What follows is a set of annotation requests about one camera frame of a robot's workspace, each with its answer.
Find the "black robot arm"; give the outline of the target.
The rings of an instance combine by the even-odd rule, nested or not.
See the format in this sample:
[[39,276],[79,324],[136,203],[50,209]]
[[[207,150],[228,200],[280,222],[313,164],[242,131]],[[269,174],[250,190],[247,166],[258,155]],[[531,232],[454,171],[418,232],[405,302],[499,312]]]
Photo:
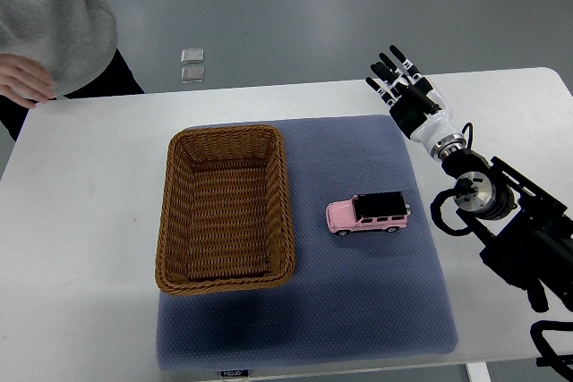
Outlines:
[[381,53],[371,70],[366,82],[397,127],[456,181],[430,205],[433,223],[450,236],[474,234],[484,245],[484,265],[524,290],[534,311],[549,309],[547,291],[570,309],[572,221],[566,206],[501,159],[473,151],[473,125],[452,124],[441,93],[396,46]]

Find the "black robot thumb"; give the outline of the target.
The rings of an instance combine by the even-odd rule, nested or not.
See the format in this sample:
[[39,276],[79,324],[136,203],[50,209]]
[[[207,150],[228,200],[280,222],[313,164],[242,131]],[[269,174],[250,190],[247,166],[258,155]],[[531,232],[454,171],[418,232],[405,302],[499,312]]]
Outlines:
[[441,107],[414,85],[402,85],[402,98],[406,105],[422,115],[436,115]]

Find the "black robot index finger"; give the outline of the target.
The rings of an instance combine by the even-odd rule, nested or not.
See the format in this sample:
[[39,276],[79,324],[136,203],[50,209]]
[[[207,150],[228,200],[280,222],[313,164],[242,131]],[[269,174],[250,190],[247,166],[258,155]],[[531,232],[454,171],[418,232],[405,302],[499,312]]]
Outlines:
[[399,50],[398,47],[395,45],[390,45],[389,51],[402,64],[407,76],[411,81],[419,81],[422,79],[422,74],[419,72],[418,68],[406,57],[402,51]]

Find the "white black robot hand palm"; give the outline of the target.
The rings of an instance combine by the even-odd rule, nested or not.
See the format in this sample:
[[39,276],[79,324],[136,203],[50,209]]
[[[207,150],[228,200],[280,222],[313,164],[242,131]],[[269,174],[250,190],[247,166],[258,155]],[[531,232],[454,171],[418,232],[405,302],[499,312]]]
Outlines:
[[450,121],[450,109],[440,92],[433,87],[427,78],[422,78],[415,83],[410,82],[421,90],[434,102],[437,102],[441,110],[436,115],[422,115],[416,113],[406,105],[402,98],[402,84],[398,83],[400,92],[398,101],[389,109],[390,116],[410,140],[422,144],[426,149],[446,149],[457,145],[457,128]]

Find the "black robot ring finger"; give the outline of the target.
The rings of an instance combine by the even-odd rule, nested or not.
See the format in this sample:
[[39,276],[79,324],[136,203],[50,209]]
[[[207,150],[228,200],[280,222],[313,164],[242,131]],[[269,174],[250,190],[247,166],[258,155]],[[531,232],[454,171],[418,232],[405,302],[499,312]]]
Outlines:
[[397,88],[397,83],[403,77],[399,70],[388,67],[382,61],[376,62],[370,66],[371,71],[385,84],[389,89],[392,89],[395,95],[400,95]]

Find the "person's hand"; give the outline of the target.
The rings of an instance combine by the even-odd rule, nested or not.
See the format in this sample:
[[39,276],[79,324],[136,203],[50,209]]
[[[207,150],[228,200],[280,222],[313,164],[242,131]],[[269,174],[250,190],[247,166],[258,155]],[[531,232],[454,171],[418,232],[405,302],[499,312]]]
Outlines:
[[56,98],[54,81],[43,64],[25,56],[1,54],[1,96],[27,109]]

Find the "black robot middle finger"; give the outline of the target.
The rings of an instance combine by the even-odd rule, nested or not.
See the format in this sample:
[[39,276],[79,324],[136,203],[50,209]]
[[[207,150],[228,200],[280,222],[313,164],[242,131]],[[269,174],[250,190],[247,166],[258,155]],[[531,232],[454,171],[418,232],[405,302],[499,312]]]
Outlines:
[[388,87],[395,87],[398,83],[409,86],[410,82],[393,61],[384,53],[379,53],[381,64],[378,66],[378,76]]

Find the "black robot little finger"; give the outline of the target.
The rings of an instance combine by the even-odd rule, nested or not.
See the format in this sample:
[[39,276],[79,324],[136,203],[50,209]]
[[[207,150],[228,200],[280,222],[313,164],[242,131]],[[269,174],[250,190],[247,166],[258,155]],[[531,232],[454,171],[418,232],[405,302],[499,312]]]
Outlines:
[[381,100],[388,106],[392,107],[398,101],[398,97],[394,94],[392,89],[389,89],[385,84],[380,85],[371,77],[366,77],[365,82],[380,96]]

